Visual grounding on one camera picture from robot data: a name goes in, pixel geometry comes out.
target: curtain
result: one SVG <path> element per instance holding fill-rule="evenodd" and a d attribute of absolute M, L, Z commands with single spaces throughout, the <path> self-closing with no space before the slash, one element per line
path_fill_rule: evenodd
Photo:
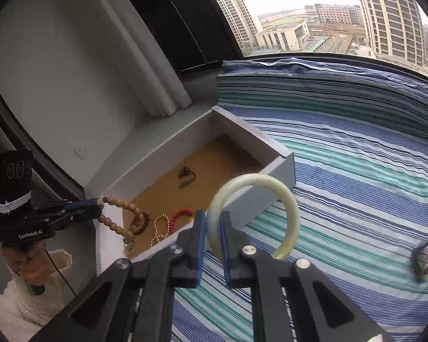
<path fill-rule="evenodd" d="M 152 116 L 169 116 L 192 101 L 129 0 L 65 0 L 75 20 L 127 81 Z"/>

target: metal screw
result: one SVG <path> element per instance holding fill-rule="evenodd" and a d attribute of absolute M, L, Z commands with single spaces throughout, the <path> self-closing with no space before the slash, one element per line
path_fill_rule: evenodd
<path fill-rule="evenodd" d="M 245 255 L 253 255 L 255 252 L 257 252 L 257 248 L 254 246 L 244 246 L 243 247 L 243 253 Z"/>
<path fill-rule="evenodd" d="M 309 260 L 305 258 L 299 258 L 297 259 L 297 266 L 299 268 L 308 268 L 309 266 L 311 266 L 311 262 L 309 262 Z"/>
<path fill-rule="evenodd" d="M 179 253 L 184 251 L 184 248 L 178 246 L 177 244 L 173 244 L 172 246 L 170 246 L 170 251 L 173 252 L 175 255 L 178 255 Z"/>
<path fill-rule="evenodd" d="M 126 258 L 119 258 L 114 264 L 116 267 L 123 270 L 129 267 L 130 261 Z"/>

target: apartment building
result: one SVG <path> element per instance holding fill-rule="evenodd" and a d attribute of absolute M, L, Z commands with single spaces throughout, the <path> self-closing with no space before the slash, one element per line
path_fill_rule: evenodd
<path fill-rule="evenodd" d="M 365 25 L 359 5 L 315 4 L 318 21 L 323 25 Z"/>
<path fill-rule="evenodd" d="M 243 0 L 217 0 L 241 49 L 258 47 L 257 32 L 261 24 L 251 16 Z"/>
<path fill-rule="evenodd" d="M 309 39 L 306 22 L 273 25 L 257 34 L 261 49 L 279 49 L 282 51 L 298 51 Z"/>
<path fill-rule="evenodd" d="M 366 36 L 378 59 L 422 66 L 425 40 L 415 0 L 360 0 Z"/>

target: striped cloth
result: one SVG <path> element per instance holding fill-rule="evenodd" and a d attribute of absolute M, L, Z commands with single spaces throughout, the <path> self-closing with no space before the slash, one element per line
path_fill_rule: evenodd
<path fill-rule="evenodd" d="M 287 60 L 227 62 L 218 87 L 221 106 L 294 153 L 301 232 L 288 260 L 310 259 L 396 341 L 414 341 L 428 322 L 428 279 L 416 281 L 410 266 L 412 248 L 428 239 L 428 107 L 418 106 L 428 105 L 428 85 Z M 244 231 L 271 253 L 285 229 L 277 201 Z M 177 289 L 172 340 L 253 340 L 250 291 L 226 289 L 210 251 L 200 287 Z"/>

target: wall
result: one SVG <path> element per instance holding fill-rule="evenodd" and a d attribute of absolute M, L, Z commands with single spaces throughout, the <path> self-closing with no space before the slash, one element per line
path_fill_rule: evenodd
<path fill-rule="evenodd" d="M 73 1 L 8 2 L 0 13 L 0 93 L 39 146 L 86 186 L 145 112 L 92 44 L 82 16 L 73 18 Z"/>

